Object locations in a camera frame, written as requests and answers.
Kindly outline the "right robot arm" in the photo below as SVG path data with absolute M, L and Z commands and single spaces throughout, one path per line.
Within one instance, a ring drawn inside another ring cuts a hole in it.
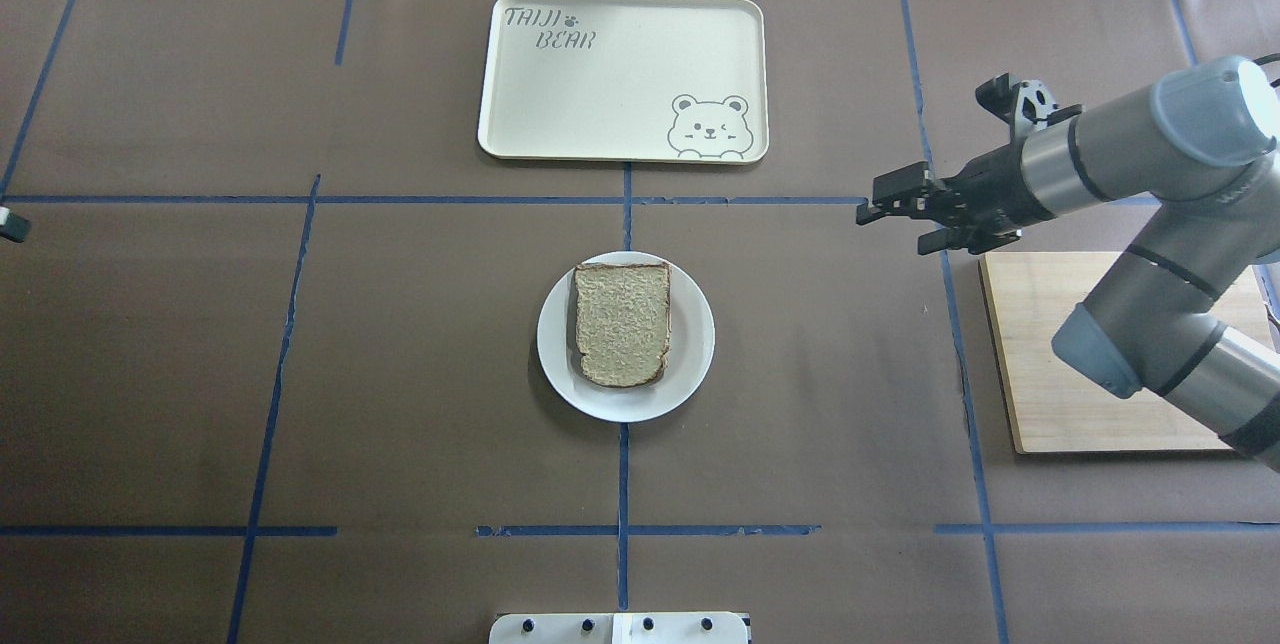
M 858 223 L 928 220 L 919 255 L 984 255 L 1060 216 L 1147 193 L 1158 210 L 1051 342 L 1119 398 L 1146 389 L 1236 453 L 1279 465 L 1277 353 L 1212 310 L 1243 271 L 1277 262 L 1276 55 L 1175 70 L 1097 108 L 1061 106 L 1005 73 L 975 101 L 1009 141 L 955 175 L 878 175 Z

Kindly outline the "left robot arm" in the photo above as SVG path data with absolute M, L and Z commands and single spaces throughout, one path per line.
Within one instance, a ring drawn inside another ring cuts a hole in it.
M 10 207 L 0 207 L 0 236 L 14 243 L 24 243 L 32 225 L 26 216 L 14 214 Z

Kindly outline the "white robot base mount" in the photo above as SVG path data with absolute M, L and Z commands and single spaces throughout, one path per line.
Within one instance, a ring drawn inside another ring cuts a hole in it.
M 751 643 L 748 615 L 730 611 L 508 613 L 489 643 Z

